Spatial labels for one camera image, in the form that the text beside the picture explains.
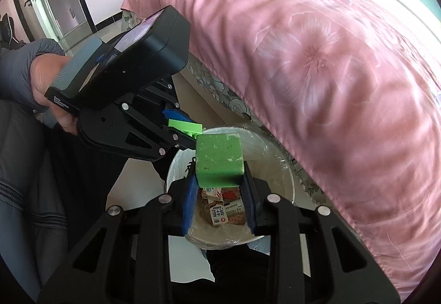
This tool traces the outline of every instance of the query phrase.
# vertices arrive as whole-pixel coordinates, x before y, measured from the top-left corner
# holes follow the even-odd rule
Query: trash can
[[[287,157],[276,144],[258,131],[243,127],[217,127],[205,130],[203,133],[239,134],[243,160],[247,161],[252,176],[268,182],[273,193],[294,201],[294,180],[297,180],[297,177],[293,176]],[[178,151],[168,172],[167,190],[173,181],[187,176],[187,166],[195,155],[194,150]],[[202,249],[212,250],[245,244],[261,237],[254,236],[246,224],[224,224],[213,227],[195,209],[193,222],[186,238]]]

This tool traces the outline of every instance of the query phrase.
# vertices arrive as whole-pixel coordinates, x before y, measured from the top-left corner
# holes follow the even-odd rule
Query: bed
[[[192,24],[198,83],[279,141],[404,300],[441,248],[431,49],[370,0],[125,0],[123,26],[167,5]]]

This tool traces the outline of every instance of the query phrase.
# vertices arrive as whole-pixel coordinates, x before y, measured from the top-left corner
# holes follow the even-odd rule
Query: gray sleeve
[[[42,54],[65,55],[61,46],[53,39],[41,39],[26,44],[18,50],[0,50],[0,98],[13,100],[43,112],[32,95],[30,64]]]

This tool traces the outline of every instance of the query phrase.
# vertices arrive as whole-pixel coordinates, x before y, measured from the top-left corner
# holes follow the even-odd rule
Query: silver rivet
[[[269,194],[266,199],[271,203],[279,203],[280,202],[280,196],[278,194],[272,193]]]
[[[162,204],[170,203],[171,202],[171,196],[169,194],[163,194],[158,198],[159,202]]]
[[[326,206],[320,206],[318,207],[317,211],[319,212],[319,214],[321,214],[322,216],[328,216],[331,214],[331,210],[329,209],[329,207]]]
[[[107,213],[111,216],[117,216],[121,213],[121,207],[119,206],[112,206],[107,210]]]

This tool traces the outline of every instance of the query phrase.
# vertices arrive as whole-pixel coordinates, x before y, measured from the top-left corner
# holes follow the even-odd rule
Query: zipper
[[[0,182],[0,194],[5,196],[6,198],[9,198],[19,206],[23,207],[25,203],[25,199],[21,194],[19,194],[14,189],[10,188],[9,186],[4,185]]]
[[[12,200],[15,204],[23,208],[25,199],[21,194],[19,194],[14,189],[6,186],[0,182],[0,194]],[[68,226],[68,220],[64,217],[53,215],[53,214],[34,214],[30,213],[29,217],[32,222],[46,225],[61,225],[63,227]]]

